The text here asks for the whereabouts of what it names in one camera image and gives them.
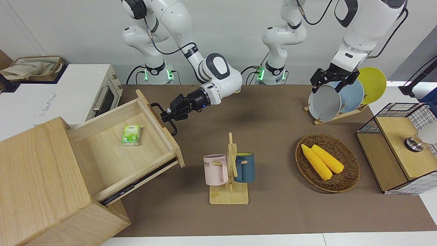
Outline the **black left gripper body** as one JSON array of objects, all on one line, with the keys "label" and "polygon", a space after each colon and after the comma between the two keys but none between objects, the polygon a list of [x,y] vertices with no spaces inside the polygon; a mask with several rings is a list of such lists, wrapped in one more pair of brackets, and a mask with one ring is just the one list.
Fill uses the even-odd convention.
[{"label": "black left gripper body", "polygon": [[312,86],[321,86],[333,81],[348,81],[348,84],[352,84],[359,76],[358,69],[354,69],[352,72],[345,71],[343,69],[322,69],[319,68],[310,78]]}]

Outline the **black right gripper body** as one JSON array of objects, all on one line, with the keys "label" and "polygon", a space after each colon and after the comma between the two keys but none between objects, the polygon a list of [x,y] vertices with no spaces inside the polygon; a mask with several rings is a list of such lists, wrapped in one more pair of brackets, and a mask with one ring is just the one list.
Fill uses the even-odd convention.
[{"label": "black right gripper body", "polygon": [[179,94],[171,103],[169,109],[171,110],[170,119],[176,121],[188,118],[191,111],[201,111],[204,107],[210,105],[209,97],[204,90],[195,90],[187,96]]}]

